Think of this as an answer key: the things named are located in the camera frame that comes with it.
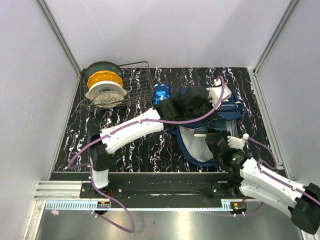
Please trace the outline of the blue pencil case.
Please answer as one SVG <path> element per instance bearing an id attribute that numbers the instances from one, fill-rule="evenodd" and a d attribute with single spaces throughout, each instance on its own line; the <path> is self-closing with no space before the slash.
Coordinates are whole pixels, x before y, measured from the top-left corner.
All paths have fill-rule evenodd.
<path id="1" fill-rule="evenodd" d="M 157 83 L 154 86 L 153 105 L 171 97 L 171 88 L 167 83 Z"/>

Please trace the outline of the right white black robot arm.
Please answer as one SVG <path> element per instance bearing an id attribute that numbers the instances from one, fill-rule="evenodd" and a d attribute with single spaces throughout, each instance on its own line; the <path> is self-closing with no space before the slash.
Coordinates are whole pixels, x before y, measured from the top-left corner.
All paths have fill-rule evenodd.
<path id="1" fill-rule="evenodd" d="M 304 185 L 283 177 L 264 160 L 255 160 L 243 152 L 248 134 L 241 138 L 209 133 L 205 143 L 222 170 L 235 181 L 227 185 L 228 195 L 254 198 L 288 216 L 300 230 L 315 235 L 320 228 L 320 188 L 314 183 Z"/>

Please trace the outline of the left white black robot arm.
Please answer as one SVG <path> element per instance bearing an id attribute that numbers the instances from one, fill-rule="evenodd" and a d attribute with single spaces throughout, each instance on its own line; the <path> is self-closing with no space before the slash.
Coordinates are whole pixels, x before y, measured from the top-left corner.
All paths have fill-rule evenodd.
<path id="1" fill-rule="evenodd" d="M 124 145 L 148 134 L 174 125 L 180 148 L 186 159 L 194 165 L 213 166 L 214 157 L 199 134 L 189 130 L 206 128 L 215 119 L 215 111 L 232 97 L 226 86 L 210 88 L 191 87 L 159 101 L 143 114 L 110 128 L 104 128 L 99 138 L 91 141 L 89 156 L 92 163 L 90 192 L 97 198 L 108 193 L 109 169 L 107 156 Z"/>

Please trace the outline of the navy blue student backpack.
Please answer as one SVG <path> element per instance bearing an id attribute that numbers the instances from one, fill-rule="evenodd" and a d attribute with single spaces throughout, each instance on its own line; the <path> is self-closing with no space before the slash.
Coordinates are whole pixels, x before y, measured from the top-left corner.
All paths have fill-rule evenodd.
<path id="1" fill-rule="evenodd" d="M 216 167 L 213 154 L 206 144 L 206 138 L 199 134 L 219 133 L 224 136 L 238 137 L 238 121 L 243 118 L 243 105 L 237 95 L 226 86 L 217 117 L 204 124 L 194 122 L 175 125 L 168 133 L 175 136 L 179 149 L 187 161 L 201 167 Z"/>

